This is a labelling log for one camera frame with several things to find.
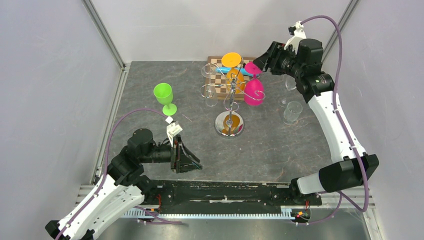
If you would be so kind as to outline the clear wine glass front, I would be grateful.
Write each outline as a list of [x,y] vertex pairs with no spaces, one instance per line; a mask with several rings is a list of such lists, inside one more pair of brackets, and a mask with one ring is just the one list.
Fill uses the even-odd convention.
[[303,111],[303,106],[298,101],[291,101],[283,112],[283,122],[287,125],[294,124]]

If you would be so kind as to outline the pink plastic wine glass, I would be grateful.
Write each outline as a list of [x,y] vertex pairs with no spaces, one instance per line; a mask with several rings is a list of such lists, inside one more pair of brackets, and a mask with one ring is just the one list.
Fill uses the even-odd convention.
[[244,88],[244,101],[250,106],[259,106],[265,98],[264,86],[258,79],[258,75],[262,73],[262,70],[253,62],[248,62],[244,69],[247,73],[252,74],[252,79],[247,82]]

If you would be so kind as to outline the clear wine glass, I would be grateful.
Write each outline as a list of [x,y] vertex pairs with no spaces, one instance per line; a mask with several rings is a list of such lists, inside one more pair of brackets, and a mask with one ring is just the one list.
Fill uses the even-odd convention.
[[203,87],[204,93],[203,96],[205,98],[205,104],[208,107],[214,107],[218,104],[217,92],[215,84],[213,83],[212,77],[214,77],[216,73],[216,65],[212,63],[207,63],[201,69],[201,74],[206,79],[206,84]]
[[283,122],[287,125],[294,124],[303,111],[303,106],[298,101],[291,101],[283,112]]
[[297,88],[296,80],[294,77],[285,74],[283,76],[284,89],[280,96],[277,98],[278,105],[285,108],[288,104],[288,93],[294,91]]

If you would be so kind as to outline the clear wine glass back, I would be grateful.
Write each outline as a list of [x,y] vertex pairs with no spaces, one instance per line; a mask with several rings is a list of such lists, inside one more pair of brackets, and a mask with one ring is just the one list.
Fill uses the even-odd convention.
[[206,84],[203,87],[204,93],[203,96],[205,98],[205,104],[208,107],[214,107],[218,104],[217,92],[215,84],[213,83],[212,77],[214,77],[216,73],[216,65],[212,63],[207,63],[201,69],[201,74],[206,79]]

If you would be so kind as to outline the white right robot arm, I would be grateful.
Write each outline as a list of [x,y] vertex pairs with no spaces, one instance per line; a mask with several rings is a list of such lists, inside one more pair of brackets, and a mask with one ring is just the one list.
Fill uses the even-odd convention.
[[327,140],[331,161],[317,173],[294,178],[289,199],[302,204],[314,193],[333,193],[364,186],[379,166],[375,154],[368,154],[359,143],[338,103],[335,81],[322,71],[323,46],[319,40],[306,38],[298,49],[273,41],[253,64],[273,75],[288,75],[296,82],[297,91],[312,109]]

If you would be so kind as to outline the chrome wine glass rack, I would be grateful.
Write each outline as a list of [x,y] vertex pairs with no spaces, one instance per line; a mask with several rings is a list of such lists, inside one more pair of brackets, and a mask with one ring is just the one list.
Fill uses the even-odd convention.
[[[204,97],[204,84],[201,87],[201,96]],[[214,129],[220,135],[221,137],[225,138],[235,138],[239,135],[241,135],[245,129],[245,121],[243,117],[237,113],[239,110],[239,104],[235,100],[235,87],[236,87],[236,81],[232,80],[229,84],[223,84],[218,86],[226,86],[229,87],[229,92],[227,93],[225,99],[223,100],[223,105],[225,111],[221,112],[214,120]]]

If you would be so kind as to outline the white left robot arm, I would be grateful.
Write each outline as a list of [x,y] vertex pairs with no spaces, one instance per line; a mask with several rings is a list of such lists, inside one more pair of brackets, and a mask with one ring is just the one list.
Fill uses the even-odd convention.
[[180,134],[159,144],[149,129],[137,129],[82,202],[64,218],[46,224],[48,235],[54,240],[96,240],[130,209],[153,203],[157,184],[144,175],[143,167],[151,163],[169,163],[175,173],[203,168]]

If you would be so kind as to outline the green plastic wine glass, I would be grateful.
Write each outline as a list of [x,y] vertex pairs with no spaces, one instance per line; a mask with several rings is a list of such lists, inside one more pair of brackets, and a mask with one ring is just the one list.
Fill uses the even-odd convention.
[[177,106],[172,103],[174,95],[171,85],[168,83],[159,83],[153,89],[156,100],[163,105],[162,113],[166,116],[172,116],[177,112]]

